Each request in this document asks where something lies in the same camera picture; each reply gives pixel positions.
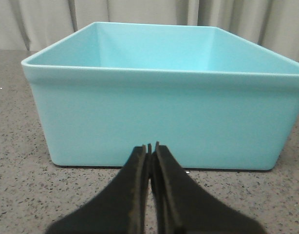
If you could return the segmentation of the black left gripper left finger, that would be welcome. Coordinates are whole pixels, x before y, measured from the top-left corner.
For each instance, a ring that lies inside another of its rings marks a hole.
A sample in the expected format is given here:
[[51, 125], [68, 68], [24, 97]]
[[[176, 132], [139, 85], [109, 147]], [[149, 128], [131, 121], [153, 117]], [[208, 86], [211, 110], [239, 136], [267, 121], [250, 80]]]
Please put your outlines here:
[[142, 234], [148, 195], [146, 147], [134, 147], [117, 176], [92, 200], [52, 224], [48, 234]]

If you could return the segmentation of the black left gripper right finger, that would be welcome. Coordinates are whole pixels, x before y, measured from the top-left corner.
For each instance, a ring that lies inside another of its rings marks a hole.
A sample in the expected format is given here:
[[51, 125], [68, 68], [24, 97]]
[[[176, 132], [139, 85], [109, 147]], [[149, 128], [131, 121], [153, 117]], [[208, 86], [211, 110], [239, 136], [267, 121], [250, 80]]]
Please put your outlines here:
[[168, 147], [151, 155], [151, 186], [160, 234], [263, 234], [255, 220], [228, 207], [200, 187]]

